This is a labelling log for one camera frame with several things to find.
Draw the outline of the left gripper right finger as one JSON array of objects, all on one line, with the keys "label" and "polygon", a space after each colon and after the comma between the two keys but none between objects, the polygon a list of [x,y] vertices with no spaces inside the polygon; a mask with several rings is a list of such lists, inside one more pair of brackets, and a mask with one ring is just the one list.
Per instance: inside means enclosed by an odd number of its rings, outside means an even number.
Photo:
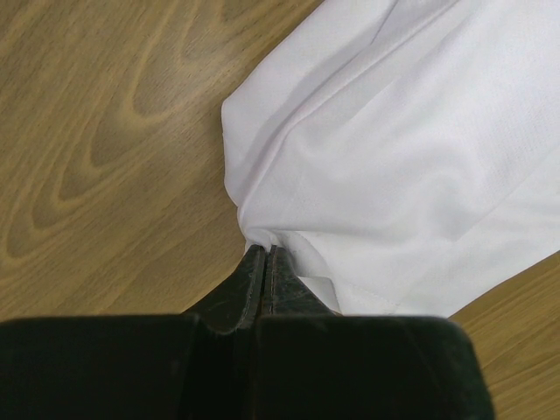
[{"label": "left gripper right finger", "polygon": [[266,262],[255,329],[256,419],[492,419],[473,344],[446,318],[341,316],[296,276],[286,250]]}]

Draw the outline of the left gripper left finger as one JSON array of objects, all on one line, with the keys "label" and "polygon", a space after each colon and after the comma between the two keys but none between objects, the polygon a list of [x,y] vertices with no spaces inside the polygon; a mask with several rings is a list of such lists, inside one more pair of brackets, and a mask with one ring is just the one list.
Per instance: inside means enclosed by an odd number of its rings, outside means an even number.
[{"label": "left gripper left finger", "polygon": [[2,418],[241,418],[265,263],[250,247],[182,313],[3,322]]}]

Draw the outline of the white t shirt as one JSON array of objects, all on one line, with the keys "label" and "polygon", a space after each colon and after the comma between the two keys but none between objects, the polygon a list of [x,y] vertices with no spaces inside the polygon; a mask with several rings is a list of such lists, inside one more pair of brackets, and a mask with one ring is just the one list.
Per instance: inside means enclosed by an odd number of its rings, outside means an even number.
[{"label": "white t shirt", "polygon": [[247,242],[345,314],[448,317],[559,249],[556,1],[326,1],[221,120]]}]

